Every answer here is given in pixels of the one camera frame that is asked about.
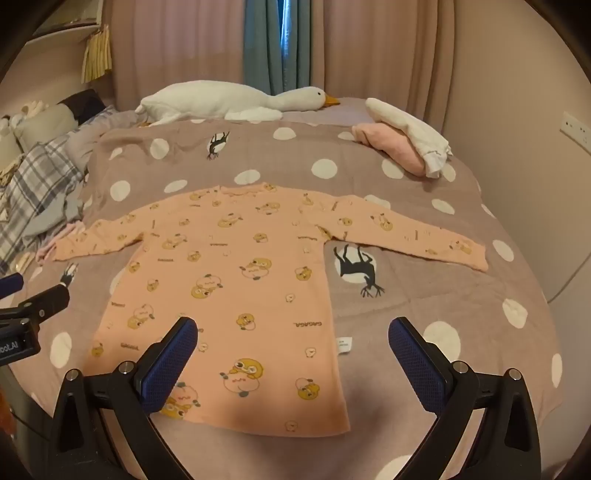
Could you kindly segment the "peach cartoon print shirt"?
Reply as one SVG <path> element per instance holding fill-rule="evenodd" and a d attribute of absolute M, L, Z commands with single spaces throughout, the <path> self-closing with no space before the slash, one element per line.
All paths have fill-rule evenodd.
<path fill-rule="evenodd" d="M 92 342 L 88 369 L 192 318 L 204 344 L 167 415 L 260 435 L 346 433 L 325 243 L 363 244 L 486 271 L 473 240 L 353 195 L 257 184 L 213 187 L 98 220 L 54 256 L 134 246 Z"/>

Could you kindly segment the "pink cloth beside blanket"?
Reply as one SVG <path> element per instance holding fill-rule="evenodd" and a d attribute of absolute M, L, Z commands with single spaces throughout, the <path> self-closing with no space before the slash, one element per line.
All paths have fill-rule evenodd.
<path fill-rule="evenodd" d="M 48 258 L 50 253 L 56 248 L 56 243 L 62 238 L 72 234 L 80 233 L 85 229 L 82 221 L 76 221 L 66 224 L 58 233 L 47 240 L 36 252 L 35 261 L 38 265 L 42 265 Z"/>

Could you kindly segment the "light blue grey garment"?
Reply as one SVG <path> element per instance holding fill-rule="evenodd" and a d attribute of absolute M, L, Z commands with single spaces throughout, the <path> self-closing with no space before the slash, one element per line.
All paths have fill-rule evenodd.
<path fill-rule="evenodd" d="M 22 239 L 31 243 L 52 233 L 57 227 L 63 227 L 67 223 L 78 220 L 82 209 L 79 193 L 78 187 L 68 194 L 58 193 L 50 204 L 28 223 L 23 231 Z"/>

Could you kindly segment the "plaid grey blanket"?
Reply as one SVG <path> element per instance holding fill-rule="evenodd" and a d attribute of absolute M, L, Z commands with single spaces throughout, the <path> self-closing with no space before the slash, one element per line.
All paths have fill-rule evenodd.
<path fill-rule="evenodd" d="M 37 143 L 22 159 L 1 195 L 1 273 L 9 272 L 25 251 L 37 249 L 52 231 L 27 235 L 31 222 L 58 197 L 81 182 L 82 173 L 66 153 L 70 134 Z"/>

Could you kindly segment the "mauve polka dot blanket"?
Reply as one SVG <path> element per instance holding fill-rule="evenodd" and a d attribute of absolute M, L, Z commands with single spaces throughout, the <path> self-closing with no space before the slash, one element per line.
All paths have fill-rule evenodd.
<path fill-rule="evenodd" d="M 386 479 L 434 417 L 388 344 L 405 316 L 452 360 L 520 370 L 561 403 L 544 294 L 470 170 L 414 180 L 342 127 L 178 121 L 103 134 L 78 234 L 33 270 L 70 281 L 13 366 L 52 413 L 69 369 L 137 359 L 181 316 L 197 350 L 153 420 L 197 479 Z"/>

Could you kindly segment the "grey pillow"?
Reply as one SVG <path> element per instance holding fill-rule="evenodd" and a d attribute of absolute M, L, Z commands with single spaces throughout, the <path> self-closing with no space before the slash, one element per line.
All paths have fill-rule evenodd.
<path fill-rule="evenodd" d="M 78 127 L 78 121 L 64 104 L 49 106 L 32 118 L 21 121 L 14 134 L 24 153 L 36 144 L 47 143 Z"/>

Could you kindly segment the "yellow tassel bundle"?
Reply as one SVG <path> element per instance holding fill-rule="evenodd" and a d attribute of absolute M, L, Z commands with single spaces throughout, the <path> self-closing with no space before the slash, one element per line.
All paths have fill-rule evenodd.
<path fill-rule="evenodd" d="M 81 82 L 84 84 L 95 81 L 112 70 L 112 54 L 110 30 L 101 27 L 90 35 L 86 41 L 82 60 Z"/>

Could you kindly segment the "white goose plush toy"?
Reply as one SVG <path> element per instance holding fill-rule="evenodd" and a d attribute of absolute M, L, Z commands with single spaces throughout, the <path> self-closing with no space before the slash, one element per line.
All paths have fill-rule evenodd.
<path fill-rule="evenodd" d="M 318 111 L 339 105 L 339 99 L 314 86 L 270 95 L 231 82 L 193 80 L 168 85 L 142 98 L 135 109 L 154 126 L 183 118 L 228 121 L 276 121 L 286 112 Z"/>

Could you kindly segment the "folded white garment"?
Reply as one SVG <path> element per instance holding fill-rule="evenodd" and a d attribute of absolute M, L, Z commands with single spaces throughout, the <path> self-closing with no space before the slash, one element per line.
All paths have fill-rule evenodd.
<path fill-rule="evenodd" d="M 366 108 L 370 117 L 402 131 L 425 161 L 426 176 L 439 178 L 448 159 L 453 155 L 449 141 L 431 125 L 410 113 L 377 98 L 368 98 Z"/>

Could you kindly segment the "folded pink garment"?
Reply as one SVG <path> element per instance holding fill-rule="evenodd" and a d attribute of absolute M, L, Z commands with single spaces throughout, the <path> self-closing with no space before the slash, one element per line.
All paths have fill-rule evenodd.
<path fill-rule="evenodd" d="M 426 176 L 426 162 L 410 139 L 385 123 L 360 123 L 352 127 L 356 142 L 387 154 L 405 171 L 417 177 Z"/>

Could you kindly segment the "teal curtain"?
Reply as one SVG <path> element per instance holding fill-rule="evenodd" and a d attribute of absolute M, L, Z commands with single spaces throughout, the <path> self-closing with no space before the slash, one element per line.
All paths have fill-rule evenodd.
<path fill-rule="evenodd" d="M 311 85 L 311 2 L 247 0 L 243 80 L 276 95 Z"/>

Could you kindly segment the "pink curtain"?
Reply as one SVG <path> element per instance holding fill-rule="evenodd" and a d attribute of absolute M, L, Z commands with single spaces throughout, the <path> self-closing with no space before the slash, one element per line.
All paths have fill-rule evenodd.
<path fill-rule="evenodd" d="M 187 80 L 243 80 L 246 1 L 109 1 L 116 105 Z M 311 86 L 376 97 L 444 125 L 455 56 L 452 1 L 310 1 Z"/>

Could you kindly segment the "white wall shelf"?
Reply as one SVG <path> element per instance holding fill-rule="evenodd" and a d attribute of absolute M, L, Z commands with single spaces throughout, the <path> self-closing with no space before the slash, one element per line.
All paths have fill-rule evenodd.
<path fill-rule="evenodd" d="M 103 0 L 67 0 L 54 11 L 26 42 L 29 47 L 40 41 L 81 42 L 102 25 Z"/>

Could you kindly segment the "white wall power strip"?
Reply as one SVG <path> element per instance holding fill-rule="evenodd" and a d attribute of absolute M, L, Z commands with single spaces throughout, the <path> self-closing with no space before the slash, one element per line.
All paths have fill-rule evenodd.
<path fill-rule="evenodd" d="M 587 153 L 591 153 L 590 128 L 583 122 L 579 121 L 568 112 L 564 112 L 560 131 L 583 148 Z"/>

